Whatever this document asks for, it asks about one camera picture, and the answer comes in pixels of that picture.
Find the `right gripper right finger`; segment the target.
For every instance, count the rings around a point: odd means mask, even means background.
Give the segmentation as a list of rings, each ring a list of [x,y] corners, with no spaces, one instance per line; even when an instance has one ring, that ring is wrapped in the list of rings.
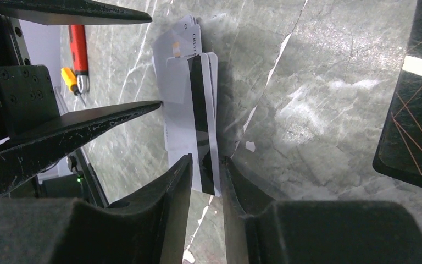
[[[422,232],[388,201],[277,200],[220,164],[228,263],[422,263]]]

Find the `black credit card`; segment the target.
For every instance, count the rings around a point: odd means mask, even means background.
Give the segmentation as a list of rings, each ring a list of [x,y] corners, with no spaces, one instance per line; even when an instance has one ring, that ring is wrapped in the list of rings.
[[[422,188],[422,1],[373,159],[378,173]]]

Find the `silver credit card stack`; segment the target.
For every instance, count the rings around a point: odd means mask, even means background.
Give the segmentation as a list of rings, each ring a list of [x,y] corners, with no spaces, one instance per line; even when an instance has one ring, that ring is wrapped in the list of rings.
[[[184,16],[152,45],[163,102],[165,148],[172,166],[192,155],[192,189],[221,195],[216,138],[217,62],[202,51],[201,27]]]

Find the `red adjustable wrench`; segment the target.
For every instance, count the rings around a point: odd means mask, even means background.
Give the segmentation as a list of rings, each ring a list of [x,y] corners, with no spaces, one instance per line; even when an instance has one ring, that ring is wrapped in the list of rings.
[[[83,25],[69,25],[69,42],[79,91],[87,93],[90,90],[87,43]]]

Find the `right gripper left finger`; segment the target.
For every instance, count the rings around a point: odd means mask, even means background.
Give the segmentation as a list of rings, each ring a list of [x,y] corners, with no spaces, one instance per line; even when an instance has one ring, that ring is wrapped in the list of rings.
[[[192,156],[106,208],[0,199],[0,263],[181,263]]]

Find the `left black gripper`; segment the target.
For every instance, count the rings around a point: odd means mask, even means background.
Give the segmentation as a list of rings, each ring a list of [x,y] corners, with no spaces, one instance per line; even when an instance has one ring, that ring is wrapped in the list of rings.
[[[146,12],[96,1],[0,1],[0,140],[11,139],[0,144],[0,197],[111,128],[162,105],[130,102],[59,116],[51,72],[33,63],[18,19],[42,25],[152,22]]]

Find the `yellow handled screwdriver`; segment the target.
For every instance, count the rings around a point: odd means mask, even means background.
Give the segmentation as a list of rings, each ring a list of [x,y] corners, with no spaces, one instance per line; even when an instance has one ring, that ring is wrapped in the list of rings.
[[[67,67],[61,68],[61,77],[63,81],[65,82],[66,86],[68,87],[69,91],[76,96],[81,103],[86,106],[86,102],[82,98],[82,92],[79,89],[79,82],[77,80],[77,77],[75,76],[75,73]]]

